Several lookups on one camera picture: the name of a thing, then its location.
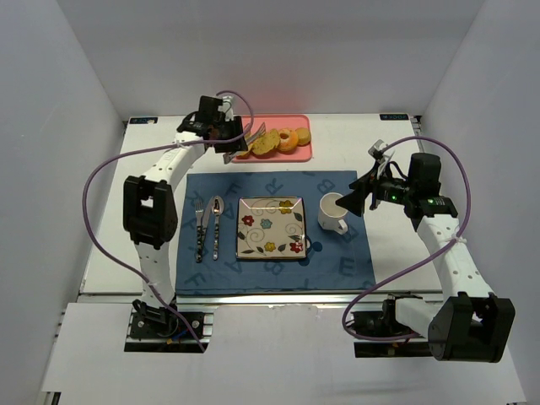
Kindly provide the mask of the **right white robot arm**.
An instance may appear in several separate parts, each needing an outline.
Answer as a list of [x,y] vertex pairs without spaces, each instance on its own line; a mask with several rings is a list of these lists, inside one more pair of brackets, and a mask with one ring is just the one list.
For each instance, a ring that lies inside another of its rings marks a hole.
[[365,213],[366,198],[371,209],[381,202],[402,206],[429,252],[424,262],[433,263],[444,301],[435,305],[417,294],[390,294],[373,324],[354,313],[352,321],[342,319],[344,329],[359,340],[377,343],[425,338],[431,356],[439,361],[499,362],[516,310],[484,281],[458,234],[455,205],[440,195],[440,157],[413,154],[403,178],[393,176],[392,164],[376,154],[372,169],[350,184],[351,192],[337,205],[359,217]]

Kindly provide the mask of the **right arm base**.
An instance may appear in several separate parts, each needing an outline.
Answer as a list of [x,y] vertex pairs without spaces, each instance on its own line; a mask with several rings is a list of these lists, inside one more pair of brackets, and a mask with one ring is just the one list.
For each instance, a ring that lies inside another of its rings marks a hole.
[[420,299],[414,294],[389,294],[382,303],[381,310],[357,310],[346,322],[356,334],[370,338],[396,338],[391,342],[358,341],[354,343],[354,357],[357,359],[394,359],[430,357],[429,345],[422,339],[405,339],[403,336],[413,331],[399,324],[395,319],[396,301],[403,298]]

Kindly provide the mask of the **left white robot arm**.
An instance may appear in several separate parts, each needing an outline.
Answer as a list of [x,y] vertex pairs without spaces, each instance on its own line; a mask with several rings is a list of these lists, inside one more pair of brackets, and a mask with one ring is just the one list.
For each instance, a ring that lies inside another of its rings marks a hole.
[[174,193],[182,178],[209,148],[217,154],[247,150],[246,134],[253,123],[245,126],[234,113],[239,96],[231,90],[203,95],[197,110],[182,119],[174,140],[157,162],[124,181],[122,223],[139,257],[144,305],[160,309],[176,299],[169,242],[178,228]]

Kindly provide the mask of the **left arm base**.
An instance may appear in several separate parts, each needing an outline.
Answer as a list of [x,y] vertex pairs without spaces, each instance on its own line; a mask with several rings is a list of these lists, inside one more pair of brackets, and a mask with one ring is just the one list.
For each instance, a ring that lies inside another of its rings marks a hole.
[[124,351],[127,353],[202,354],[208,347],[210,314],[182,311],[183,321],[164,307],[132,302]]

